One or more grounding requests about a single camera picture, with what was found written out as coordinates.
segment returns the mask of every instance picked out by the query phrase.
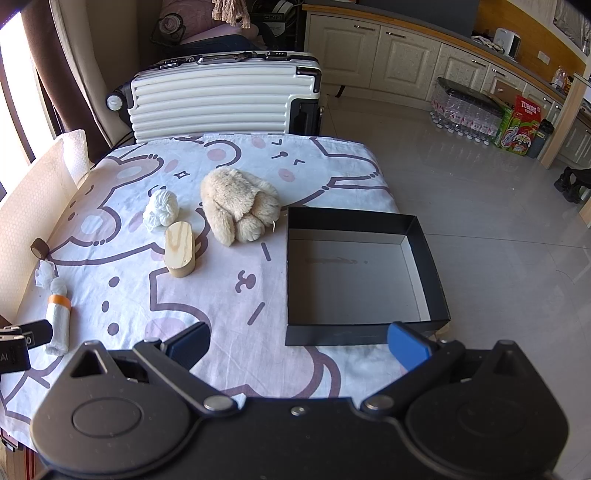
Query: white suitcase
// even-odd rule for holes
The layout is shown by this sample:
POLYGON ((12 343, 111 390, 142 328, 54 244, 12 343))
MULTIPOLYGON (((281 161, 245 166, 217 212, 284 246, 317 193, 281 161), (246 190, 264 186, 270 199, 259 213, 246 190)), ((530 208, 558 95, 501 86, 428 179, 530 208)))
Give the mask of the white suitcase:
POLYGON ((165 60, 122 87, 138 142, 205 132, 317 135, 321 71, 301 52, 165 60))

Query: cardboard box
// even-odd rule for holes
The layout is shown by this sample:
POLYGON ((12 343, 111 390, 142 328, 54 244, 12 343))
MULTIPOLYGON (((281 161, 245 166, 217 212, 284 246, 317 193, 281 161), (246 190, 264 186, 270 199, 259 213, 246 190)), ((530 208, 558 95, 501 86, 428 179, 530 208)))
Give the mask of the cardboard box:
POLYGON ((505 112, 495 145, 525 155, 540 126, 542 109, 537 103, 522 97, 519 90, 503 82, 497 82, 490 97, 505 112))
MULTIPOLYGON (((518 95, 522 95, 523 92, 520 90, 513 88, 508 83, 497 81, 495 85, 495 90, 490 93, 488 96, 493 100, 496 100, 498 104, 499 101, 501 102, 503 107, 509 106, 511 109, 515 108, 515 98, 518 95)), ((550 108, 540 107, 540 121, 548 116, 550 108)))
POLYGON ((292 207, 287 258, 286 345, 386 343, 394 321, 427 336, 450 321, 413 215, 292 207))

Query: electrical outlet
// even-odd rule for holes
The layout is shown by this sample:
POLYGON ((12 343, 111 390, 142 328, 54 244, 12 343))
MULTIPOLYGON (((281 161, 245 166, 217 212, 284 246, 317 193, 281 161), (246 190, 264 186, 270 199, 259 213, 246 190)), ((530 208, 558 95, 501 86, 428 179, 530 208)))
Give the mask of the electrical outlet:
POLYGON ((543 51, 538 52, 538 58, 543 61, 546 65, 550 64, 550 57, 546 55, 543 51))

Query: trash can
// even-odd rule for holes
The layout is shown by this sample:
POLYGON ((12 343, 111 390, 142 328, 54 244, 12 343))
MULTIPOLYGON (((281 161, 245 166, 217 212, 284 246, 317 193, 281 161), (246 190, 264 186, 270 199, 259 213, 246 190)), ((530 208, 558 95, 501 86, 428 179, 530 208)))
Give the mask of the trash can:
POLYGON ((548 140, 548 137, 552 133, 554 133, 554 125, 544 118, 538 127, 534 141, 531 143, 526 155, 531 158, 537 158, 542 148, 544 148, 546 140, 548 140))

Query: black open box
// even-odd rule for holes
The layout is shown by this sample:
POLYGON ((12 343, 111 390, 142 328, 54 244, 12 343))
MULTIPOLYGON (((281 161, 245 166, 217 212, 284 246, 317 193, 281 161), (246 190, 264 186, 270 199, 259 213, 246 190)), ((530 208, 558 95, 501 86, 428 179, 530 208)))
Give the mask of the black open box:
POLYGON ((417 217, 288 210, 286 345, 386 343, 397 320, 424 335, 450 321, 417 217))

